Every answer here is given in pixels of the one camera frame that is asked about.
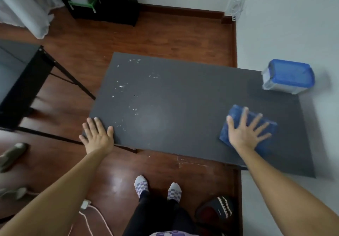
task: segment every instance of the hand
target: hand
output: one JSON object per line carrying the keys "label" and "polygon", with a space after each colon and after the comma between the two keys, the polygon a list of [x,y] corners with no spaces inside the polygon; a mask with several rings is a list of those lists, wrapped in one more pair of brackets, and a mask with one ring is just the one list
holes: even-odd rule
{"label": "hand", "polygon": [[99,118],[94,118],[95,124],[92,118],[87,118],[87,123],[83,123],[82,126],[85,130],[87,139],[79,135],[80,140],[85,145],[87,154],[93,151],[102,151],[106,155],[112,152],[114,147],[114,139],[113,139],[113,127],[110,126],[107,129],[107,133],[102,126]]}
{"label": "hand", "polygon": [[248,127],[246,126],[247,115],[248,107],[244,107],[241,114],[239,126],[236,129],[234,128],[233,118],[231,116],[227,116],[228,138],[230,139],[230,143],[232,144],[232,146],[237,151],[242,148],[254,149],[260,141],[271,137],[270,133],[266,133],[265,135],[258,137],[258,135],[269,125],[269,123],[266,122],[256,128],[260,119],[262,118],[262,114],[258,114]]}

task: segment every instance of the curtain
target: curtain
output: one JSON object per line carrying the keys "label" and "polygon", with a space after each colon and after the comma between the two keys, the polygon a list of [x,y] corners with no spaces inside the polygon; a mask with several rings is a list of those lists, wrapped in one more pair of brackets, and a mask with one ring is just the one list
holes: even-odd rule
{"label": "curtain", "polygon": [[62,0],[0,0],[0,23],[26,27],[42,39],[54,17],[49,12],[62,6]]}

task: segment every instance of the table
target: table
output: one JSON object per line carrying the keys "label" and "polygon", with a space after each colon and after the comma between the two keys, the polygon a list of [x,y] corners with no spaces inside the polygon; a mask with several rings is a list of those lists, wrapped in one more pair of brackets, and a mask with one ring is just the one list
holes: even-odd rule
{"label": "table", "polygon": [[233,104],[278,123],[270,164],[315,177],[298,95],[263,90],[259,71],[115,52],[90,117],[117,144],[245,167],[218,139]]}
{"label": "table", "polygon": [[[68,79],[51,73],[58,68]],[[32,102],[49,75],[80,87],[93,100],[90,91],[55,61],[41,45],[0,40],[0,129],[23,131],[75,144],[80,141],[20,127],[21,120],[32,111]]]}

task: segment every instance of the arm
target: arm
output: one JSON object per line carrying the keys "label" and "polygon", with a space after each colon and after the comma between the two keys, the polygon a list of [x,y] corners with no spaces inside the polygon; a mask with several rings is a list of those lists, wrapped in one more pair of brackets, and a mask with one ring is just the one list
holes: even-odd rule
{"label": "arm", "polygon": [[247,127],[248,108],[244,108],[239,127],[228,116],[229,139],[246,163],[264,201],[282,234],[338,235],[339,217],[310,192],[284,176],[255,151],[256,145],[270,137],[258,135],[268,126],[256,128],[262,114]]}
{"label": "arm", "polygon": [[106,133],[98,118],[98,129],[91,118],[87,122],[89,127],[83,124],[87,139],[79,136],[87,155],[5,224],[0,236],[67,235],[96,169],[114,146],[113,127]]}

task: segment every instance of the microfiber towel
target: microfiber towel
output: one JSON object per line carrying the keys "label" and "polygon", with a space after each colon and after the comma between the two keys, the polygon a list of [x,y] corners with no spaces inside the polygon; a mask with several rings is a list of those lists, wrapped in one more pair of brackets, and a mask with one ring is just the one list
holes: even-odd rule
{"label": "microfiber towel", "polygon": [[[241,118],[241,114],[242,114],[242,110],[243,107],[242,106],[238,106],[238,105],[233,105],[232,108],[230,109],[228,115],[230,115],[233,120],[234,120],[234,127],[237,128],[239,126],[239,122],[240,122],[240,118]],[[257,116],[258,114],[253,113],[251,111],[248,112],[248,117],[247,117],[247,126],[249,126],[249,124],[252,122],[252,120]],[[264,135],[266,133],[271,133],[272,136],[266,140],[261,141],[255,148],[256,152],[261,156],[265,156],[269,153],[269,149],[268,146],[270,144],[270,142],[272,141],[272,137],[274,135],[274,133],[276,132],[277,126],[278,124],[276,122],[272,122],[264,117],[262,117],[257,125],[257,127],[261,126],[262,124],[264,124],[265,122],[269,122],[268,127],[265,128],[264,131],[261,132],[261,134],[259,134],[259,136]],[[225,121],[223,128],[221,129],[220,132],[220,136],[219,139],[222,140],[225,144],[227,144],[228,146],[234,148],[232,146],[232,144],[230,143],[229,139],[228,139],[228,124]]]}

